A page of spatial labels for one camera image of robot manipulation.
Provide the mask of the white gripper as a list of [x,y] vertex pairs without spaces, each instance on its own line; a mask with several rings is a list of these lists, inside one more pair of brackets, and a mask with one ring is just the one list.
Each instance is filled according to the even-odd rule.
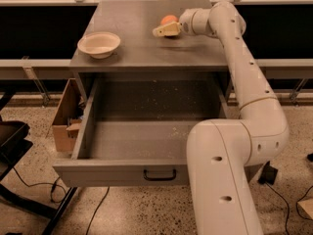
[[153,29],[155,37],[177,36],[181,30],[188,35],[208,35],[210,26],[208,23],[209,9],[187,9],[179,18],[178,22],[170,22]]

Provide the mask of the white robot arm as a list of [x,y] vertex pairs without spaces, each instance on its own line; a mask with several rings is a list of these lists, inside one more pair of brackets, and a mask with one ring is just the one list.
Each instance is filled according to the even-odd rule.
[[281,104],[251,55],[246,22],[222,1],[187,9],[177,21],[153,29],[156,37],[205,35],[221,42],[240,116],[196,124],[187,141],[187,168],[198,235],[263,235],[245,168],[262,165],[284,150],[289,125]]

